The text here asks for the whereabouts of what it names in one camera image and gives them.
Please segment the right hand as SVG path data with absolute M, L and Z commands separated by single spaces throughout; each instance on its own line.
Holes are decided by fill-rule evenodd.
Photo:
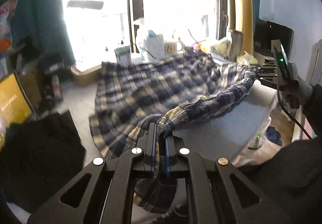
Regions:
M 304 107 L 312 96 L 313 88 L 298 75 L 296 64 L 290 63 L 289 68 L 291 69 L 293 78 L 296 78 L 297 82 L 288 82 L 284 93 L 286 95 L 295 96 L 298 99 L 298 103 Z

